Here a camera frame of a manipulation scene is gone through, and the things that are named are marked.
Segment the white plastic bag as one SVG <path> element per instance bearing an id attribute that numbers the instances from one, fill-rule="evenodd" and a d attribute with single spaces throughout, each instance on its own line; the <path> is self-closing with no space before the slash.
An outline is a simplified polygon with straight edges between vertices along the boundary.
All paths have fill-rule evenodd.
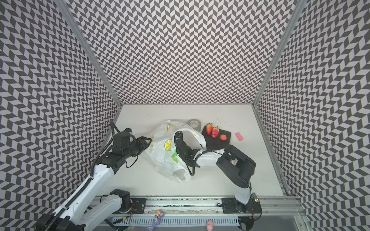
<path id="1" fill-rule="evenodd" d="M 178 131 L 183 133 L 183 140 L 191 149 L 206 149 L 206 140 L 200 132 L 186 123 L 167 120 L 146 135 L 152 142 L 145 152 L 148 161 L 159 174 L 177 183 L 183 183 L 190 180 L 191 175 L 186 163 L 176 151 L 174 137 Z"/>

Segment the red fake strawberry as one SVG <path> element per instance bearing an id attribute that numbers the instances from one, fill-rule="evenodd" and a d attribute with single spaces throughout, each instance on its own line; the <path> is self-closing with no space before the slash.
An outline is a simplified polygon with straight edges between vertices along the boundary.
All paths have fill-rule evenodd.
<path id="1" fill-rule="evenodd" d="M 219 136 L 220 130 L 218 127 L 213 127 L 212 132 L 211 132 L 211 137 L 213 139 L 216 139 Z"/>
<path id="2" fill-rule="evenodd" d="M 208 135 L 211 135 L 213 128 L 214 128 L 214 127 L 213 127 L 212 123 L 208 123 L 208 124 L 206 125 L 206 133 L 207 133 Z"/>

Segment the orange fake peach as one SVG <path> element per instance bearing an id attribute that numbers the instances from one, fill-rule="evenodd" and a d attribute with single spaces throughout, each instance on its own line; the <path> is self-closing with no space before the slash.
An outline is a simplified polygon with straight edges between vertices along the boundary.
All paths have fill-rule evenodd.
<path id="1" fill-rule="evenodd" d="M 220 135 L 220 140 L 226 141 L 227 140 L 227 136 L 224 135 L 224 134 Z"/>

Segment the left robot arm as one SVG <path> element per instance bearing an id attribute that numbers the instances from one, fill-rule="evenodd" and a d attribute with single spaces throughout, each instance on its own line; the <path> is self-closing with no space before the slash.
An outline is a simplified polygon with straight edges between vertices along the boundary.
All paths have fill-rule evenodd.
<path id="1" fill-rule="evenodd" d="M 114 212 L 131 209 L 130 193 L 113 190 L 97 206 L 88 206 L 130 157 L 138 157 L 152 143 L 148 137 L 134 137 L 130 129 L 112 136 L 90 168 L 90 174 L 77 190 L 51 214 L 36 222 L 37 231 L 92 231 Z"/>

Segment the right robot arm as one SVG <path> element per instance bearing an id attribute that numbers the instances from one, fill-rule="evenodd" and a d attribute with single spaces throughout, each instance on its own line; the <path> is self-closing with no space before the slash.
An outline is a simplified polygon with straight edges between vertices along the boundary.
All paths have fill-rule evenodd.
<path id="1" fill-rule="evenodd" d="M 173 141 L 178 156 L 185 162 L 187 171 L 195 175 L 197 167 L 219 167 L 219 169 L 237 187 L 234 198 L 223 198 L 217 206 L 225 214 L 262 214 L 259 198 L 253 193 L 251 179 L 255 173 L 256 162 L 233 145 L 220 150 L 192 149 L 184 141 L 184 135 L 178 131 Z"/>

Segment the clear tape roll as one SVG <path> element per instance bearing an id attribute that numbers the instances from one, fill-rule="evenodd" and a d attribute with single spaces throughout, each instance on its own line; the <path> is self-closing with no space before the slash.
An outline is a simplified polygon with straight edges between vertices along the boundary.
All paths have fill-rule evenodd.
<path id="1" fill-rule="evenodd" d="M 194 130 L 201 132 L 201 122 L 198 119 L 190 119 L 187 124 Z"/>

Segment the black tray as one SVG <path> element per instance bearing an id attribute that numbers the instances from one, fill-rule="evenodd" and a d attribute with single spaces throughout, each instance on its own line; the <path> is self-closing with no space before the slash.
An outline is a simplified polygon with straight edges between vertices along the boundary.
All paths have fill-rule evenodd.
<path id="1" fill-rule="evenodd" d="M 206 149 L 207 150 L 220 150 L 220 149 L 224 149 L 224 148 L 226 148 L 230 145 L 231 132 L 229 132 L 229 131 L 220 130 L 219 136 L 216 139 L 213 139 L 211 137 L 211 135 L 208 135 L 206 133 L 206 126 L 203 127 L 203 130 L 202 130 L 201 133 L 202 133 L 202 135 L 204 136 L 204 138 L 206 140 Z M 220 140 L 220 135 L 222 135 L 222 134 L 227 136 L 226 141 Z"/>

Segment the pink eraser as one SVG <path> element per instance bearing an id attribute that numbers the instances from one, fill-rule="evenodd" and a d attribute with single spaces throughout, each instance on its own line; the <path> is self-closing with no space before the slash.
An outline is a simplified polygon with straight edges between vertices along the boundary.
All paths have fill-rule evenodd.
<path id="1" fill-rule="evenodd" d="M 235 133 L 235 136 L 236 136 L 236 138 L 237 138 L 239 141 L 244 140 L 243 136 L 242 136 L 239 132 Z"/>

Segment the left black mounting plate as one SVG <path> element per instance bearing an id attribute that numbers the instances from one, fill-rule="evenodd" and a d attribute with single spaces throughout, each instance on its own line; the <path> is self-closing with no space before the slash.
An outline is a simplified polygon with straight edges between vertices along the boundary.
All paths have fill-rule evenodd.
<path id="1" fill-rule="evenodd" d="M 139 198 L 126 198 L 122 200 L 121 206 L 116 214 L 143 214 L 145 210 L 147 199 Z"/>

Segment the black mounting plate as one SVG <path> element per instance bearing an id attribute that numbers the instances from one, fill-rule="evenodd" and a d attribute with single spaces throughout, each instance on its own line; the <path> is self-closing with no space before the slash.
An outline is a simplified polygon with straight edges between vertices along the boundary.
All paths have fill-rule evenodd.
<path id="1" fill-rule="evenodd" d="M 224 214 L 261 214 L 262 206 L 259 199 L 250 199 L 247 204 L 237 201 L 235 198 L 222 198 L 221 203 L 217 204 L 221 207 Z"/>
<path id="2" fill-rule="evenodd" d="M 122 200 L 121 206 L 116 214 L 143 214 L 145 210 L 147 199 L 139 198 L 126 198 Z"/>

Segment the purple toy figure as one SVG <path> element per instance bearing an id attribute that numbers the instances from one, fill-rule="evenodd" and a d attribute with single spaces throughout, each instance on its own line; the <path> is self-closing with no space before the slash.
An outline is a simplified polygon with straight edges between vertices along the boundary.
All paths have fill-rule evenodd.
<path id="1" fill-rule="evenodd" d="M 161 223 L 161 220 L 163 219 L 163 217 L 164 217 L 164 213 L 161 212 L 160 210 L 157 210 L 155 213 L 154 221 L 149 227 L 147 227 L 147 230 L 153 231 L 154 228 L 157 227 Z"/>

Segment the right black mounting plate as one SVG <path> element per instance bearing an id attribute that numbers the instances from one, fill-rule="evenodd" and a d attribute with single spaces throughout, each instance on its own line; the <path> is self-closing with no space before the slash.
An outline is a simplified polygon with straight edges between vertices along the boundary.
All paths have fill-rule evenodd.
<path id="1" fill-rule="evenodd" d="M 261 214 L 262 206 L 259 199 L 250 199 L 247 204 L 237 201 L 235 198 L 222 198 L 221 203 L 217 204 L 221 207 L 224 214 Z"/>

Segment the pink toy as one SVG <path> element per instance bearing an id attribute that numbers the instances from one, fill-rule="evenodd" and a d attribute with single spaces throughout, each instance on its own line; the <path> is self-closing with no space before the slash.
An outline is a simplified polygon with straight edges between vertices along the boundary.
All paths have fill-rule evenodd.
<path id="1" fill-rule="evenodd" d="M 212 220 L 208 220 L 206 224 L 207 231 L 213 231 L 214 229 L 214 222 Z"/>

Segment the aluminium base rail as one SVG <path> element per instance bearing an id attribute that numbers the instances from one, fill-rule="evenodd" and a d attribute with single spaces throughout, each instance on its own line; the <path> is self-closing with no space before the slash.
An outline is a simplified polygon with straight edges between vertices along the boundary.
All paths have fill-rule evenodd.
<path id="1" fill-rule="evenodd" d="M 168 216 L 251 216 L 251 214 L 224 214 L 221 207 L 217 204 L 221 203 L 222 196 L 148 196 L 145 210 L 142 216 L 149 216 L 154 214 L 157 210 L 162 211 Z M 103 197 L 95 197 L 91 202 L 83 205 L 82 201 L 76 200 L 71 205 L 67 202 L 58 207 L 54 213 L 63 211 L 64 215 L 70 218 L 76 218 L 83 215 L 88 207 L 93 209 L 104 209 L 108 215 L 115 214 L 119 210 L 123 198 L 118 195 L 109 195 Z M 256 217 L 260 215 L 267 216 L 298 216 L 304 215 L 304 209 L 299 200 L 294 196 L 261 196 L 259 197 L 262 206 L 262 214 L 255 214 Z"/>

